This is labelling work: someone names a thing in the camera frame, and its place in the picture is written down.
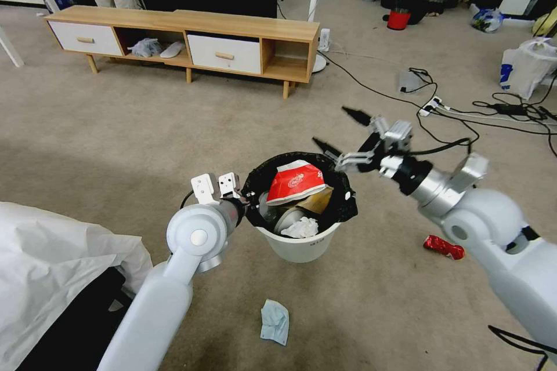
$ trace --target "red can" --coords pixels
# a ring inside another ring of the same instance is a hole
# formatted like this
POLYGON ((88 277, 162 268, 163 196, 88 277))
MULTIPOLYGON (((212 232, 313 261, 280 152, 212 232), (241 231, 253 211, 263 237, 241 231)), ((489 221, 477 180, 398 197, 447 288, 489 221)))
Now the red can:
POLYGON ((405 10, 405 13, 391 10, 387 27, 392 30, 404 30, 406 29, 409 19, 410 13, 407 10, 405 10))

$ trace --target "open shelf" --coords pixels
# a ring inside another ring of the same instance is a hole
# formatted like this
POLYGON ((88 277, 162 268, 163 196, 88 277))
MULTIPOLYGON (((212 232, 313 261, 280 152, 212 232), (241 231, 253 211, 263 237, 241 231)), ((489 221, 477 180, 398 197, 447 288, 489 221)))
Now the open shelf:
POLYGON ((287 81, 308 82, 309 45, 302 42, 262 39, 262 75, 287 81))
POLYGON ((132 55, 131 51, 128 49, 131 48, 133 45, 135 45, 137 42, 139 42, 141 39, 145 39, 145 38, 158 39, 163 49, 176 41, 181 41, 185 43, 183 32, 145 30, 145 29, 123 28, 123 27, 114 27, 114 32, 116 33, 116 37, 118 38, 120 47, 122 48, 122 51, 125 54, 123 56, 124 59, 159 62, 159 63, 163 63, 170 66, 176 66, 176 67, 191 67, 191 58, 187 53, 187 48, 182 49, 180 53, 173 58, 161 58, 158 55, 147 57, 147 58, 139 57, 139 56, 132 55))
POLYGON ((187 54, 186 49, 182 49, 178 55, 173 58, 161 58, 159 55, 151 56, 149 58, 145 57, 137 57, 132 55, 132 53, 128 53, 124 57, 124 59, 133 59, 138 61, 151 61, 151 62, 160 62, 166 65, 175 66, 175 67, 191 67, 191 59, 187 54))
POLYGON ((308 60, 273 56, 263 71, 264 77, 306 82, 308 60))

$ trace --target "white paper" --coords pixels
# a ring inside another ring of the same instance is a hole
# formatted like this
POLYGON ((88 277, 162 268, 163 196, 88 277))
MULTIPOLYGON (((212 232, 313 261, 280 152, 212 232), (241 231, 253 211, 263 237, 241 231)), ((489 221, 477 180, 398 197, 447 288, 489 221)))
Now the white paper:
POLYGON ((317 221, 315 219, 308 219, 304 216, 296 223, 281 230, 280 234, 291 238, 311 238, 317 235, 317 221))
POLYGON ((0 363, 15 370, 77 294, 121 266, 136 293, 153 267, 141 237, 0 202, 0 363))

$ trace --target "power adapter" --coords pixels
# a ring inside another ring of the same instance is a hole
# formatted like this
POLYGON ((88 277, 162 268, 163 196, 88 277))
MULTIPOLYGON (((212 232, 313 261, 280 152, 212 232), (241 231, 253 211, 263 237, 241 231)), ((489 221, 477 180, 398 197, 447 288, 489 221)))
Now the power adapter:
POLYGON ((492 108, 497 113, 507 116, 528 116, 526 108, 522 107, 520 104, 488 104, 486 107, 492 108))

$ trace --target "yellow object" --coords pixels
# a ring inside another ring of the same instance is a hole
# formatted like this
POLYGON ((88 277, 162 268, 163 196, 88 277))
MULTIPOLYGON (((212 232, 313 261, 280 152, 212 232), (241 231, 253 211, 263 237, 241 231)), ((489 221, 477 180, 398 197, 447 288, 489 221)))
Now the yellow object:
POLYGON ((534 26, 532 26, 532 33, 536 34, 536 36, 545 36, 555 23, 557 23, 557 8, 553 9, 551 13, 546 13, 539 17, 534 26))
POLYGON ((332 196, 332 190, 332 187, 327 186, 327 188, 324 188, 320 192, 312 194, 305 200, 298 202, 296 207, 309 210, 313 213, 322 214, 329 204, 329 200, 332 196))

